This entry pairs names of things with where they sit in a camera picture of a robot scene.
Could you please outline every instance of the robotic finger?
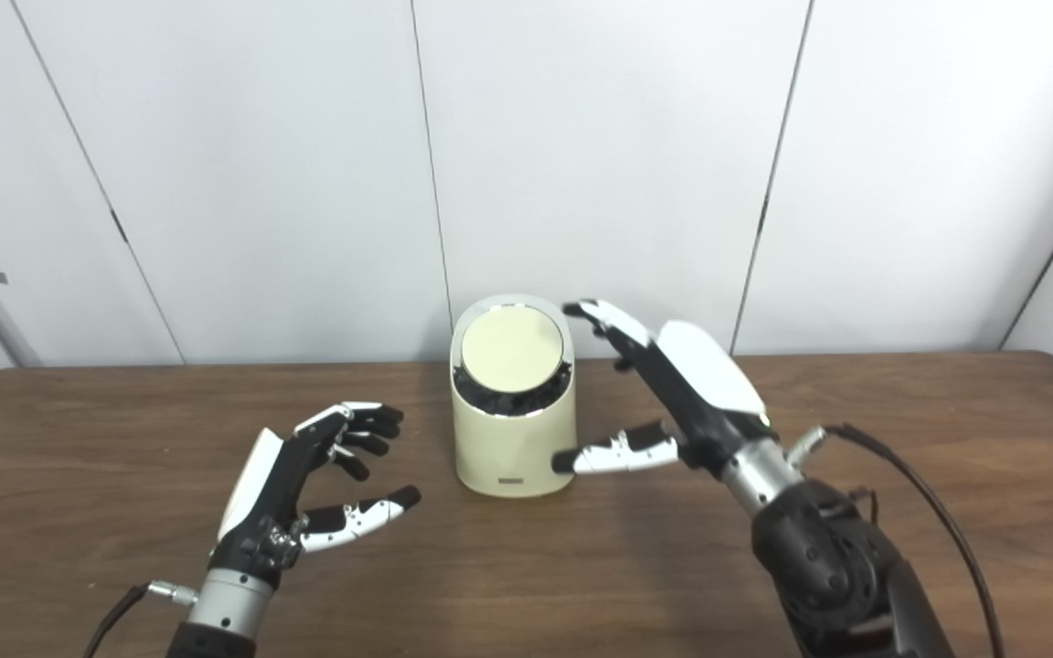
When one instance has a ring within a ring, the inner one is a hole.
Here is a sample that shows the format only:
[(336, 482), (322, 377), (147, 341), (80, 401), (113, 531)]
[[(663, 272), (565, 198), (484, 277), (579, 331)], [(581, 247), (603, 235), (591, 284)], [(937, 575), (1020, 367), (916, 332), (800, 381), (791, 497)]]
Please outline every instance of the robotic finger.
[(336, 466), (342, 467), (343, 473), (347, 474), (356, 482), (363, 482), (363, 480), (367, 480), (372, 476), (372, 472), (360, 461), (360, 458), (339, 444), (331, 446), (331, 450), (327, 451), (327, 458)]
[(400, 422), (405, 419), (400, 410), (377, 401), (345, 401), (343, 404), (352, 410), (347, 433), (376, 434), (385, 439), (400, 436)]
[[(652, 342), (652, 333), (648, 332), (648, 326), (640, 324), (640, 321), (636, 320), (635, 317), (603, 300), (579, 300), (563, 304), (563, 314), (569, 317), (585, 318), (592, 323), (593, 332), (597, 336), (609, 338), (612, 346), (624, 358), (628, 354), (619, 345), (623, 342), (619, 338), (627, 338), (641, 348)], [(619, 338), (610, 334), (609, 330), (618, 330)]]
[(375, 454), (377, 457), (384, 457), (389, 454), (389, 444), (372, 433), (343, 433), (340, 445), (358, 446), (364, 453)]
[(681, 459), (677, 436), (675, 428), (660, 420), (619, 430), (614, 437), (553, 455), (551, 470), (556, 474), (588, 475), (664, 466)]
[(300, 537), (304, 553), (345, 544), (383, 527), (421, 501), (421, 492), (409, 486), (384, 497), (356, 504), (336, 504), (305, 512), (306, 525)]
[(318, 437), (322, 439), (331, 436), (338, 438), (355, 416), (356, 413), (347, 406), (347, 403), (333, 404), (296, 425), (292, 437), (302, 439)]

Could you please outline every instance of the cylindrical container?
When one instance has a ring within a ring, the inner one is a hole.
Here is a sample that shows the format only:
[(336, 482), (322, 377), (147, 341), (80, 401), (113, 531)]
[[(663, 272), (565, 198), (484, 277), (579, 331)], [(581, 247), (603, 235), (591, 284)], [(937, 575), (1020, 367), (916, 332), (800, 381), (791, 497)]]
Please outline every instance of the cylindrical container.
[(555, 304), (486, 297), (463, 313), (450, 350), (457, 476), (484, 495), (548, 495), (572, 481), (551, 456), (576, 446), (576, 359)]

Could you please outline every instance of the cable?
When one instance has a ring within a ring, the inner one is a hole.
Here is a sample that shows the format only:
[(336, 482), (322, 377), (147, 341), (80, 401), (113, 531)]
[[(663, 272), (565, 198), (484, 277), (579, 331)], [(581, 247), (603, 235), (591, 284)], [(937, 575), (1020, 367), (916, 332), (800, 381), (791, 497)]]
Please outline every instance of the cable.
[(124, 613), (128, 612), (130, 607), (137, 604), (138, 600), (141, 600), (145, 596), (145, 592), (148, 592), (148, 583), (142, 585), (136, 585), (125, 592), (124, 596), (121, 596), (121, 600), (117, 600), (116, 605), (112, 610), (108, 610), (107, 615), (104, 615), (103, 620), (100, 620), (100, 624), (96, 626), (96, 633), (93, 633), (92, 640), (87, 642), (87, 649), (84, 650), (84, 658), (92, 658), (96, 654), (96, 650), (100, 646), (100, 641), (104, 640), (104, 634), (112, 630), (116, 625), (117, 621), (121, 620)]
[(935, 493), (932, 493), (932, 488), (929, 487), (928, 482), (925, 482), (920, 478), (920, 475), (916, 474), (916, 471), (908, 465), (907, 461), (901, 459), (898, 454), (893, 453), (880, 439), (862, 433), (862, 431), (849, 424), (823, 427), (823, 430), (828, 434), (835, 434), (836, 437), (869, 450), (870, 453), (876, 454), (877, 457), (888, 461), (897, 471), (901, 472), (908, 478), (908, 481), (912, 482), (912, 486), (916, 487), (916, 491), (920, 492), (920, 495), (925, 497), (925, 500), (931, 505), (932, 511), (937, 514), (937, 519), (948, 530), (950, 537), (953, 538), (953, 542), (957, 544), (957, 551), (960, 551), (961, 558), (966, 560), (966, 567), (968, 567), (969, 575), (973, 578), (973, 585), (977, 587), (978, 599), (981, 600), (981, 613), (986, 616), (986, 626), (990, 633), (991, 653), (994, 654), (994, 658), (1006, 658), (1007, 650), (1002, 645), (1001, 629), (998, 627), (998, 613), (994, 611), (994, 599), (990, 596), (990, 587), (986, 584), (986, 576), (981, 575), (981, 566), (978, 565), (977, 558), (973, 556), (973, 550), (970, 550), (969, 542), (966, 541), (966, 535), (961, 534), (961, 529), (957, 527), (957, 522), (953, 520), (952, 516), (949, 516), (946, 505), (940, 502)]

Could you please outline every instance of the robotic hand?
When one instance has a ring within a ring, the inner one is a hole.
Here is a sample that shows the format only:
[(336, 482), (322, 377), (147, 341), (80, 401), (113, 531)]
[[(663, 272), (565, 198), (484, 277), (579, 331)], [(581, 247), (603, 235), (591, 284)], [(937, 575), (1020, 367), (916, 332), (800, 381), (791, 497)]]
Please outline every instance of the robotic hand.
[[(812, 430), (784, 453), (753, 384), (697, 325), (670, 321), (652, 335), (597, 300), (567, 304), (564, 313), (591, 321), (620, 354), (617, 370), (638, 372), (675, 427), (652, 422), (556, 454), (557, 474), (635, 471), (677, 460), (704, 467), (752, 516), (753, 553), (773, 576), (803, 657), (953, 658), (910, 563), (860, 517), (851, 497), (802, 474), (827, 431)], [(851, 426), (829, 431), (857, 433)]]
[(380, 403), (345, 401), (298, 424), (287, 440), (262, 430), (225, 505), (201, 591), (160, 580), (134, 587), (100, 624), (85, 658), (145, 592), (191, 607), (168, 658), (253, 658), (259, 623), (283, 571), (305, 553), (380, 529), (421, 500), (409, 486), (379, 499), (297, 511), (306, 476), (317, 467), (333, 463), (356, 480), (367, 479), (367, 467), (347, 446), (388, 454), (384, 439), (397, 438), (402, 419), (401, 412)]

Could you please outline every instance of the container lid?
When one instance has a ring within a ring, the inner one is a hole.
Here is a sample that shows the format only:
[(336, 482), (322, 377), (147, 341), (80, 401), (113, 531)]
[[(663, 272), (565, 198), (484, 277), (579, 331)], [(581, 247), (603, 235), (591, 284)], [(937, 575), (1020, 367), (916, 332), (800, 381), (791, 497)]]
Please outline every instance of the container lid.
[(476, 317), (460, 341), (465, 371), (493, 392), (529, 392), (555, 375), (563, 337), (538, 308), (504, 305)]

